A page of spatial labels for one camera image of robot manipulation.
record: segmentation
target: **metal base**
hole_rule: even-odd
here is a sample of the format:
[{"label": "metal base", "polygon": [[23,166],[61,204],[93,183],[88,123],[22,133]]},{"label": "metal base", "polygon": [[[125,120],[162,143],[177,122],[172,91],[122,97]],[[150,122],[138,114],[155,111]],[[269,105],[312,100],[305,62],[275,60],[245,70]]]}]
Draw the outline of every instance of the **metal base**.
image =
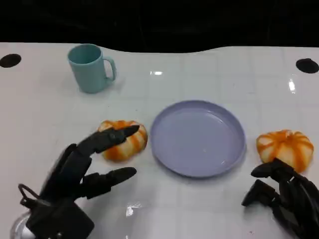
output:
[{"label": "metal base", "polygon": [[10,239],[35,239],[34,234],[25,226],[30,213],[22,214],[12,225]]}]

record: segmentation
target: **orange and white pumpkin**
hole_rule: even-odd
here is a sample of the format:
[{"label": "orange and white pumpkin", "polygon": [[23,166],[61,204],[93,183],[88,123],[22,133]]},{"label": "orange and white pumpkin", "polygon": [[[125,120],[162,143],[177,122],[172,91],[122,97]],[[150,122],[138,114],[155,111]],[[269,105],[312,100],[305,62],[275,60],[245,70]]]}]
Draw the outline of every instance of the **orange and white pumpkin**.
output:
[{"label": "orange and white pumpkin", "polygon": [[264,163],[274,158],[292,166],[296,172],[304,171],[312,160],[314,146],[301,132],[285,129],[260,135],[257,151]]},{"label": "orange and white pumpkin", "polygon": [[109,159],[113,162],[123,162],[131,158],[133,155],[141,152],[148,141],[148,135],[145,127],[135,121],[109,121],[106,120],[101,123],[98,131],[104,131],[108,128],[121,129],[131,125],[139,125],[139,130],[128,137],[126,141],[122,144],[116,145],[108,150],[104,151],[102,154],[105,159]]}]

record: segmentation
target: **purple plate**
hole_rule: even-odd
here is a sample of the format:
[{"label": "purple plate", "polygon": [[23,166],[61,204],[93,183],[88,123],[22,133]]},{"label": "purple plate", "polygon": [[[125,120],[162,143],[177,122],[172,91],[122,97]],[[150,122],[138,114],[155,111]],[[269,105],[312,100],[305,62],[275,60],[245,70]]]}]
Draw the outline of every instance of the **purple plate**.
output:
[{"label": "purple plate", "polygon": [[152,152],[170,170],[189,177],[223,173],[243,160],[246,139],[238,119],[206,101],[164,109],[151,128]]}]

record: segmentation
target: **white tabletop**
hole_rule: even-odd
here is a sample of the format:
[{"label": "white tabletop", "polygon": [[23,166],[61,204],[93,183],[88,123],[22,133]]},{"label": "white tabletop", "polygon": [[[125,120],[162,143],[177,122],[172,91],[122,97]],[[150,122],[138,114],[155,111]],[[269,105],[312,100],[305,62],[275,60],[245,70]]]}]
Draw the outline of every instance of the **white tabletop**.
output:
[{"label": "white tabletop", "polygon": [[89,95],[79,91],[66,59],[73,46],[0,43],[0,58],[22,56],[17,66],[0,68],[0,238],[8,238],[12,222],[25,212],[18,183],[39,192],[68,144],[106,119],[137,120],[150,129],[161,109],[192,99],[220,104],[239,118],[248,144],[244,163],[226,175],[198,181],[161,167],[150,144],[123,165],[94,155],[89,172],[134,166],[138,173],[105,196],[79,202],[96,224],[91,238],[289,238],[270,209],[245,210],[241,202],[255,181],[251,170],[261,163],[255,139],[262,132],[288,128],[308,135],[315,154],[305,175],[319,185],[319,75],[295,67],[301,58],[319,62],[319,49],[225,47],[139,54],[104,48],[104,55],[115,59],[118,78],[107,90]]}]

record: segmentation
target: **robotic hand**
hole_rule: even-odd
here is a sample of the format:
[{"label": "robotic hand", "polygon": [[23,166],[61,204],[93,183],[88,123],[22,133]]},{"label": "robotic hand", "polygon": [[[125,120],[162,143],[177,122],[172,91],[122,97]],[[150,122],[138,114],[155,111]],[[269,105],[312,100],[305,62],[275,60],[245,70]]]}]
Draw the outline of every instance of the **robotic hand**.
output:
[{"label": "robotic hand", "polygon": [[121,144],[139,129],[138,125],[95,132],[79,144],[69,145],[49,173],[39,195],[23,184],[21,204],[30,210],[26,227],[37,239],[86,239],[94,228],[91,219],[74,202],[80,197],[91,199],[111,191],[136,174],[132,167],[105,175],[86,175],[93,153],[100,153]]},{"label": "robotic hand", "polygon": [[243,206],[260,202],[271,207],[277,221],[300,239],[319,238],[319,191],[311,181],[279,159],[259,165],[251,175],[277,181],[280,195],[258,179],[244,198]]}]

